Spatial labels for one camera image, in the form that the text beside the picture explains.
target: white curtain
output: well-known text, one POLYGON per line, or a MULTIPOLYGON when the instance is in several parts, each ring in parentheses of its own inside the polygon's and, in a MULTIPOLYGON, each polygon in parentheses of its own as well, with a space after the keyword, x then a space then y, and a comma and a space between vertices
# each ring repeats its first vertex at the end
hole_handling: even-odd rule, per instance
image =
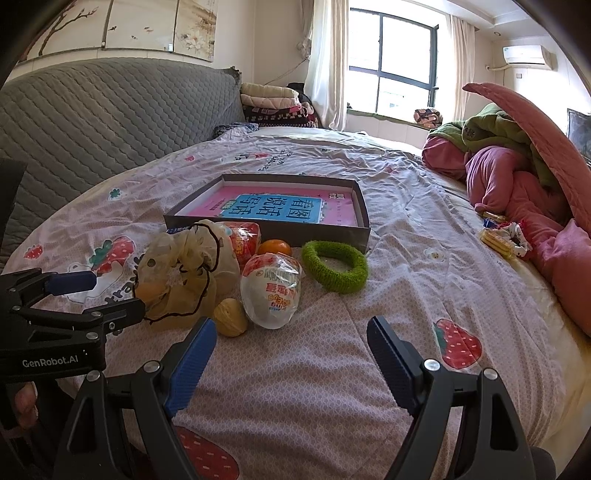
POLYGON ((455 99, 452 120, 464 120, 468 93, 462 87, 474 81, 476 61, 474 25, 452 15, 452 44, 455 65, 455 99))
POLYGON ((297 49, 303 59, 310 58, 312 47, 312 20, 314 19, 314 0, 300 0, 301 41, 297 49))
POLYGON ((312 51, 304 93, 324 128, 344 130, 349 68, 349 0, 314 0, 312 51))

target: painting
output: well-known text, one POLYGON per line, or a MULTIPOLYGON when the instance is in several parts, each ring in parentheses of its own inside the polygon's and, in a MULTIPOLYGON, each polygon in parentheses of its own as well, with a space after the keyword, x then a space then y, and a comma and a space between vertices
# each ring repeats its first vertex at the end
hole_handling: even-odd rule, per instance
POLYGON ((218 0, 178 0, 174 51, 213 61, 218 0))
POLYGON ((103 40, 111 0, 75 0, 39 33, 23 60, 81 48, 98 48, 103 40))
POLYGON ((74 0, 20 61, 86 48, 173 51, 213 61, 219 0, 74 0))
POLYGON ((105 48, 172 51, 178 0, 115 0, 105 48))

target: folded blanket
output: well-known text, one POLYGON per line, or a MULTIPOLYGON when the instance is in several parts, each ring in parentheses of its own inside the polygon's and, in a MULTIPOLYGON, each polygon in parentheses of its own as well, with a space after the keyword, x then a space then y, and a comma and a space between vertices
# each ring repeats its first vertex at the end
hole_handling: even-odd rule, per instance
POLYGON ((244 117, 246 118, 247 122, 268 122, 268 121, 280 121, 280 120, 294 120, 297 118, 308 118, 308 112, 305 110, 300 110, 294 113, 275 113, 273 115, 263 115, 263 114, 256 114, 251 113, 249 114, 246 110, 244 112, 244 117))
POLYGON ((273 85, 258 85, 256 83, 243 83, 240 93, 252 97, 263 98, 298 98, 298 93, 287 87, 275 87, 273 85))
POLYGON ((259 122, 259 127, 297 127, 297 128, 318 128, 316 122, 312 120, 306 121, 303 124, 292 124, 289 122, 259 122))
POLYGON ((282 108, 291 108, 293 106, 301 105, 300 101, 297 98, 264 98, 246 95, 245 93, 240 95, 240 100, 242 101, 243 105, 258 106, 261 108, 274 108, 278 110, 282 108))
POLYGON ((272 126, 276 126, 276 125, 283 125, 283 126, 302 125, 302 124, 306 124, 310 121, 312 121, 312 120, 309 117, 302 116, 299 118, 286 118, 286 119, 279 119, 279 120, 264 119, 264 120, 257 122, 257 124, 259 124, 259 125, 265 124, 266 126, 272 127, 272 126))
POLYGON ((243 105, 244 115, 276 115, 282 114, 286 115, 288 113, 297 113, 301 112, 304 108, 304 104, 296 105, 289 108, 282 108, 280 110, 276 108, 261 108, 259 106, 248 106, 243 105))

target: ceiling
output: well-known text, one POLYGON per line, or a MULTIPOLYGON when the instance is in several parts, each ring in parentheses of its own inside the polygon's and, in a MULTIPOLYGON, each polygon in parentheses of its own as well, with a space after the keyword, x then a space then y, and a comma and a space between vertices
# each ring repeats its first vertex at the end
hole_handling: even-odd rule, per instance
POLYGON ((521 8, 513 0, 466 0, 467 3, 489 14, 492 17, 504 15, 510 12, 521 11, 521 8))
POLYGON ((444 0, 458 15, 471 21, 491 40, 547 35, 513 0, 444 0))

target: cushion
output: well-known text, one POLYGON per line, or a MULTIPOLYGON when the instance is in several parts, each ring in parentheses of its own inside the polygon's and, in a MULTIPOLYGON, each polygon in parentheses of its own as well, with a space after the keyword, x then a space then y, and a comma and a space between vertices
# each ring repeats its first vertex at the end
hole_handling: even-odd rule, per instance
POLYGON ((564 311, 591 335, 591 239, 572 219, 542 246, 545 267, 564 311))

